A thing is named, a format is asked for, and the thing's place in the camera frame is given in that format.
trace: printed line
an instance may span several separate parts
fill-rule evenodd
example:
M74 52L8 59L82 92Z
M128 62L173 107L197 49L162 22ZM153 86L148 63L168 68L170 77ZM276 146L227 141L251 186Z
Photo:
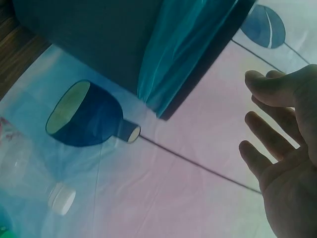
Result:
M275 68L277 71L280 71L282 73L284 73L282 70L278 69L277 67L275 67L273 64L269 63L268 61L266 61L265 59L263 59L262 57L258 56L257 54L253 53L252 51L250 51L249 49L247 49L246 47L244 47L243 45L239 44L238 42L236 42L235 40L231 40L233 43L237 44L238 46L244 48L246 51L250 52L251 54L253 54L255 57L261 59L262 61L264 61L265 63L267 63L268 65L270 65L271 67Z
M310 64L304 57L302 57L296 50L294 50L292 47L290 47L289 44L287 44L286 42L284 42L284 44L290 49L292 50L295 54L297 54L303 61L305 61L307 64Z
M235 180L232 180L232 179L230 179L230 178L228 178L228 177L226 177L226 176L224 176L224 175L221 175L221 174L217 173L216 171L213 171L213 170L211 170L211 169L208 169L208 168L206 168L205 166L203 166L203 165L201 165L201 164L199 164L199 163L197 163L197 162L195 162L195 161L192 161L192 160L190 160L190 159L188 159L188 158L186 158L186 157L184 157L184 156L182 156L182 155L180 155L180 154L178 154L178 153L176 153L176 152L174 152L174 151L172 151L172 150L170 150L170 149L165 148L164 146L162 146L162 145L160 145L160 144L157 144L156 142L152 141L151 139L149 139L149 138L147 138L147 137L145 137L145 136L143 136L143 135L140 135L140 137L141 137L142 139L144 139L145 141L149 142L150 144L153 144L153 145L159 147L160 149L165 150L166 152L168 152L168 153L170 153L170 154L173 154L173 155L175 155L176 157L178 157L178 158L180 158L180 159L182 159L182 160L184 160L184 161L186 161L186 162L188 162L188 163L190 163L190 164L192 164L192 165L194 165L194 166L196 166L196 167L198 167L198 168L200 168L200 169L203 169L203 170L207 171L207 172L210 173L210 174L216 175L216 176L218 176L218 177L220 177L220 178L222 178L222 179L225 179L225 180L227 180L227 181L229 181L229 182L232 182L232 183L234 183L234 184L236 184L236 185L238 185L238 186L240 186L240 187L246 188L247 190L250 190L250 191L252 191L252 192L256 192L256 193L258 193L258 194L261 194L260 191L258 191L258 190L256 190L256 189L253 189L253 188L251 188L251 187L248 187L248 186L246 186L246 185L244 185L244 184L242 184L242 183L239 183L239 182L237 182L237 181L235 181Z

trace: finger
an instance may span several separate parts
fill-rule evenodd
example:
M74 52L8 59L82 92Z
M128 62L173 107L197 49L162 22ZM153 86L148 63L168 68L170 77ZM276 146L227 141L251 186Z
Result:
M252 96L252 101L265 113L267 113L277 124L298 144L304 145L305 141L298 129L295 111L291 108L270 107L261 103Z
M281 78L284 76L285 76L285 73L282 73L282 72L276 71L276 70L272 70L266 74L267 78Z
M253 134L262 142L269 153L278 161L294 151L295 148L255 112L249 112L245 122Z
M294 107L294 94L307 81L316 78L317 65L309 65L295 73L278 78L266 78L256 71L246 73L246 85L252 94L269 106Z
M242 159L250 171L260 180L263 172L272 165L271 161L261 154L249 141L242 141L239 145Z

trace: white bottle cap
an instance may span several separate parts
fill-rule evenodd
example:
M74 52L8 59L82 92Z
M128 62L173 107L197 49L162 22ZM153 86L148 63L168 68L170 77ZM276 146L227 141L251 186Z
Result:
M54 212L64 216L73 204L75 196L75 190L59 182L50 194L48 205Z

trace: palm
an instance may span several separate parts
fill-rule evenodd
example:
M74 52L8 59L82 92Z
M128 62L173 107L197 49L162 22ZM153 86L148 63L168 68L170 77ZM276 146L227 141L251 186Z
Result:
M305 77L309 75L307 69L299 72L294 75ZM274 80L267 80L268 85L263 79L254 80L248 87L261 100L260 102L253 96L253 102L271 116L300 147L295 149L261 117L250 112L246 115L246 124L278 162L276 164L270 162L248 141L240 144L240 152L259 180L266 216L274 233L279 238L315 238L317 237L317 146L315 146L317 145L317 123L315 123L317 107L313 103L314 99L312 100L314 96L310 97L308 91L315 91L317 85L307 87L307 84L303 84L305 86L301 86L300 90L297 85L294 92L301 95L292 98L294 92L289 93L290 86L281 88L281 85L292 82L294 75L283 77L276 71L270 72L269 78L282 78L276 84ZM293 106L296 108L296 114L294 110L288 108Z
M316 201L310 196L317 194L316 181L306 148L299 148L264 171L260 183L264 186L265 211L278 237L310 237L297 231L316 227L317 213L312 212Z

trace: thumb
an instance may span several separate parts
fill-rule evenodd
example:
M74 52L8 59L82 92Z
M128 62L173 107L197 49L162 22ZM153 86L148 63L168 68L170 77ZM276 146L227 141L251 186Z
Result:
M248 71L245 77L247 87L264 104L273 107L294 107L294 92L311 78L317 77L317 65L309 65L285 76L282 73L268 75L270 74L280 77L267 78L256 71Z

